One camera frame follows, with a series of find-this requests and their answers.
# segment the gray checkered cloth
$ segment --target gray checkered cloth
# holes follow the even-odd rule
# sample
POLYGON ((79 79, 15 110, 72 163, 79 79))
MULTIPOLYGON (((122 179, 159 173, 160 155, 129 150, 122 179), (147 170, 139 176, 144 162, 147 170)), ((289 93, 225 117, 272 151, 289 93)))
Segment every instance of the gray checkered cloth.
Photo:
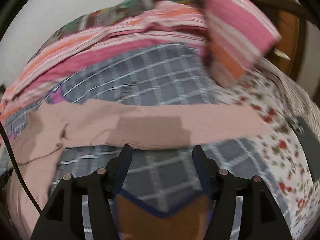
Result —
MULTIPOLYGON (((59 91, 67 101, 80 104, 90 98, 145 106, 215 104, 216 88, 194 49, 182 44, 164 44, 138 49, 92 65, 64 80, 45 99, 54 103, 52 94, 59 91)), ((36 110, 40 104, 40 101, 36 102, 24 112, 10 117, 7 121, 8 133, 20 133, 26 126, 26 112, 36 110)), ((260 175, 290 225, 288 207, 273 175, 251 142, 234 139, 202 145, 202 148, 220 168, 229 170, 235 176, 251 178, 260 175)), ((64 174, 70 173, 75 177, 88 175, 104 167, 120 150, 110 146, 66 149, 57 166, 51 192, 64 174)), ((192 148, 157 152, 134 150, 123 190, 161 212, 169 212, 201 191, 191 154, 192 148)), ((83 199, 83 217, 86 238, 92 239, 86 198, 83 199)), ((239 198, 232 233, 234 239, 238 236, 240 221, 239 198)))

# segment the metal screw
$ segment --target metal screw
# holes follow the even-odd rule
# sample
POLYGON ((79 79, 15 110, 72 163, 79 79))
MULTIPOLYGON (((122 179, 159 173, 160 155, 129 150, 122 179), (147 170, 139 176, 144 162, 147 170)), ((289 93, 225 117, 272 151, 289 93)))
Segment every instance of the metal screw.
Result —
POLYGON ((64 175, 64 176, 63 176, 63 179, 64 179, 64 180, 69 180, 69 179, 71 179, 71 174, 66 174, 66 175, 64 175))
POLYGON ((99 169, 97 170, 97 173, 98 173, 98 174, 105 174, 105 173, 106 173, 106 169, 105 169, 105 168, 99 168, 99 169))
POLYGON ((261 182, 261 181, 262 181, 262 179, 261 179, 260 176, 254 176, 254 177, 253 177, 253 180, 254 180, 255 182, 261 182))
POLYGON ((225 169, 220 169, 220 170, 219 170, 219 173, 220 173, 221 175, 227 175, 227 174, 228 174, 228 171, 225 170, 225 169))

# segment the white wall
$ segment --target white wall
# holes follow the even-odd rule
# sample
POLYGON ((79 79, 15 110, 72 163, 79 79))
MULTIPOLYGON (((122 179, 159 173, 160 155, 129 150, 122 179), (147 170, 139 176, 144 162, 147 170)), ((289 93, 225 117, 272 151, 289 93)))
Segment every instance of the white wall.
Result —
POLYGON ((122 1, 29 0, 0 42, 0 84, 12 84, 27 61, 63 25, 81 15, 122 1))
POLYGON ((313 97, 320 79, 320 30, 308 22, 306 51, 298 77, 298 84, 313 97))

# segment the brown cloth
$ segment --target brown cloth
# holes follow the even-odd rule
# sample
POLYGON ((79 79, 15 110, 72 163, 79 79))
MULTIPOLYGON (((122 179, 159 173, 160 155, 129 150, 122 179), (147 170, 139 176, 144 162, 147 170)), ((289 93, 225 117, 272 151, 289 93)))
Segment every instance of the brown cloth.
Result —
POLYGON ((122 195, 116 197, 121 239, 124 240, 203 240, 210 200, 202 195, 166 218, 155 217, 122 195))

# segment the wooden door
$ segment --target wooden door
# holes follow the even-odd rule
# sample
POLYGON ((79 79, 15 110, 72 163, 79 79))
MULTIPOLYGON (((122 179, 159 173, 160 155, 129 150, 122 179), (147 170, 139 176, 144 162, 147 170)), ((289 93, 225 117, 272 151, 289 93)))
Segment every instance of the wooden door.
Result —
POLYGON ((280 11, 278 30, 282 40, 277 44, 277 50, 268 59, 281 71, 290 75, 297 49, 299 19, 290 13, 280 11))

